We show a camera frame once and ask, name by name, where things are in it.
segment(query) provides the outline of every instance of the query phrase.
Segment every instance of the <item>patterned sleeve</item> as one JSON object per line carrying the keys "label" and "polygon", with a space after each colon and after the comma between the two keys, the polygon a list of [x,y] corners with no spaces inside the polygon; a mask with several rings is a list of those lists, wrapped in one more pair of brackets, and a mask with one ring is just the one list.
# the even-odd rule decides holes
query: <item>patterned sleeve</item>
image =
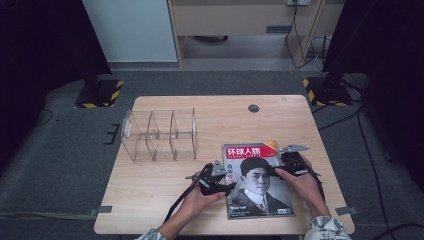
{"label": "patterned sleeve", "polygon": [[343,224],[329,216],[319,216],[311,220],[311,230],[305,235],[305,240],[350,240],[346,234]]}
{"label": "patterned sleeve", "polygon": [[135,240],[166,240],[157,229],[151,228]]}

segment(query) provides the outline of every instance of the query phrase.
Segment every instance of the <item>human hand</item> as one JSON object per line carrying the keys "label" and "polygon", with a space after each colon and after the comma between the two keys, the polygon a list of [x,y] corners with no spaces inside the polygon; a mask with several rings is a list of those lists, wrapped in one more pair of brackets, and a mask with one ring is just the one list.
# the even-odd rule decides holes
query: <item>human hand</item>
{"label": "human hand", "polygon": [[211,195],[203,195],[200,187],[197,186],[184,198],[183,203],[178,211],[184,211],[190,217],[194,217],[202,212],[211,203],[216,202],[225,197],[225,192],[219,192]]}
{"label": "human hand", "polygon": [[225,197],[224,192],[204,196],[199,186],[190,191],[184,198],[178,211],[163,223],[158,231],[166,239],[174,239],[193,217],[202,212],[208,205]]}
{"label": "human hand", "polygon": [[[301,157],[303,161],[312,168],[312,163],[304,156],[301,155]],[[310,173],[296,177],[280,168],[275,169],[275,172],[296,190],[310,209],[312,217],[330,216],[330,212],[321,196],[317,182]]]}

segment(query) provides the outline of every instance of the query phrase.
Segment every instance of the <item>forearm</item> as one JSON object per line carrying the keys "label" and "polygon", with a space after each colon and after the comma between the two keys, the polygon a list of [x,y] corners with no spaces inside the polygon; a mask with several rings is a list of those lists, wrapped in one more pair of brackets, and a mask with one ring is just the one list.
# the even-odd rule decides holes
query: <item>forearm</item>
{"label": "forearm", "polygon": [[184,211],[178,211],[162,224],[158,231],[167,240],[174,239],[190,220],[191,216],[189,214]]}

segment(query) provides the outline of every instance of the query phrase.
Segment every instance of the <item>black cable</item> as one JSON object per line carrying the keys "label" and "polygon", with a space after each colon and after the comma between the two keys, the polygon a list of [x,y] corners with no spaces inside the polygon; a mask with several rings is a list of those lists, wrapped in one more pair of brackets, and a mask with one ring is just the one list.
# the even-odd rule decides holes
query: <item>black cable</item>
{"label": "black cable", "polygon": [[349,119],[352,119],[352,118],[354,118],[355,117],[355,115],[356,114],[358,114],[363,108],[364,108],[364,104],[362,104],[361,105],[361,107],[359,107],[359,109],[358,110],[356,110],[353,114],[351,114],[351,115],[349,115],[349,116],[347,116],[347,117],[344,117],[344,118],[342,118],[342,119],[340,119],[340,120],[338,120],[338,121],[335,121],[335,122],[333,122],[333,123],[330,123],[330,124],[327,124],[327,125],[325,125],[325,126],[323,126],[323,127],[320,127],[320,128],[318,128],[318,131],[322,131],[322,130],[324,130],[324,129],[327,129],[327,128],[330,128],[330,127],[332,127],[332,126],[334,126],[334,125],[336,125],[336,124],[338,124],[338,123],[342,123],[342,122],[345,122],[345,121],[347,121],[347,120],[349,120]]}
{"label": "black cable", "polygon": [[183,192],[183,194],[181,194],[181,196],[177,199],[177,201],[175,201],[175,203],[171,206],[171,208],[168,211],[168,214],[165,217],[165,220],[163,222],[168,221],[168,219],[171,217],[172,213],[174,212],[175,208],[180,204],[180,202],[197,186],[197,183],[199,182],[202,174],[205,172],[205,170],[208,168],[209,164],[206,164],[202,171],[200,171],[199,173],[199,177],[193,179],[192,178],[192,183],[190,184],[190,186]]}
{"label": "black cable", "polygon": [[324,35],[324,41],[322,41],[322,55],[321,55],[321,62],[322,65],[324,66],[325,63],[325,44],[326,44],[326,40],[327,40],[327,35]]}
{"label": "black cable", "polygon": [[322,107],[320,107],[318,109],[315,109],[314,111],[312,111],[312,114],[314,114],[314,113],[318,112],[319,110],[324,109],[326,107],[328,107],[328,105],[325,105],[325,106],[322,106]]}
{"label": "black cable", "polygon": [[53,118],[53,112],[51,110],[48,110],[48,109],[43,109],[43,111],[49,112],[50,113],[50,117],[49,117],[49,119],[47,119],[47,121],[45,121],[43,123],[40,123],[40,124],[34,125],[35,127],[43,126],[44,124],[47,124],[48,122],[50,122],[50,120],[52,120],[52,118]]}
{"label": "black cable", "polygon": [[297,32],[297,27],[296,27],[296,15],[297,15],[297,4],[298,4],[297,3],[297,0],[293,0],[293,3],[294,3],[294,7],[293,7],[293,9],[294,9],[294,15],[293,15],[292,23],[291,23],[291,28],[294,28],[294,31],[296,33],[296,38],[297,38],[297,41],[299,43],[300,53],[302,54],[302,59],[304,61],[304,64],[302,66],[300,66],[300,67],[296,66],[296,64],[294,63],[294,60],[293,60],[293,56],[292,56],[292,54],[290,52],[290,49],[289,49],[289,43],[288,43],[288,40],[287,39],[288,39],[291,31],[287,33],[287,35],[285,37],[285,42],[286,42],[287,52],[289,53],[290,59],[292,60],[292,63],[293,63],[293,66],[296,69],[300,69],[303,66],[305,66],[306,64],[308,64],[310,61],[312,61],[314,58],[311,58],[309,60],[306,60],[305,57],[303,56],[302,43],[300,42],[299,33]]}
{"label": "black cable", "polygon": [[424,225],[416,224],[416,223],[405,223],[405,224],[401,224],[401,225],[399,225],[399,226],[396,226],[396,227],[390,228],[389,230],[387,230],[387,231],[385,231],[385,232],[381,233],[380,235],[378,235],[377,237],[373,238],[372,240],[378,240],[378,239],[380,239],[381,237],[384,237],[385,235],[387,235],[387,234],[389,234],[389,233],[391,234],[391,233],[393,233],[394,231],[398,231],[398,230],[400,230],[400,229],[402,229],[402,228],[407,228],[407,227],[419,227],[419,228],[424,228]]}
{"label": "black cable", "polygon": [[387,230],[389,230],[390,229],[390,225],[389,225],[389,221],[388,221],[387,215],[386,215],[386,210],[385,210],[384,201],[383,201],[383,195],[381,193],[380,180],[378,179],[377,170],[375,168],[374,160],[373,160],[373,158],[371,156],[371,151],[369,149],[367,140],[365,138],[364,130],[362,129],[361,118],[360,118],[360,111],[357,111],[357,120],[358,120],[359,130],[361,132],[362,140],[364,141],[365,149],[367,150],[368,158],[370,160],[371,167],[372,167],[372,170],[374,172],[374,178],[375,178],[375,182],[377,184],[377,191],[378,191],[378,196],[379,196],[379,200],[380,200],[381,212],[383,213],[384,223],[386,224]]}
{"label": "black cable", "polygon": [[18,0],[15,0],[13,4],[11,4],[12,1],[9,1],[9,5],[8,5],[8,0],[0,0],[0,10],[10,10],[10,9],[14,9],[18,6]]}

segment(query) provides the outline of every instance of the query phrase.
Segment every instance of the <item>magazine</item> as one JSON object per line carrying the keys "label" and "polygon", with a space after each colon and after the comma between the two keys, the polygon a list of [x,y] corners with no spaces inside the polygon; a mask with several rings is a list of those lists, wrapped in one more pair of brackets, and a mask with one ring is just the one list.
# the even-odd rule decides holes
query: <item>magazine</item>
{"label": "magazine", "polygon": [[227,196],[228,219],[281,217],[295,214],[288,184],[270,176],[266,166],[281,166],[275,141],[223,144],[226,184],[236,182]]}

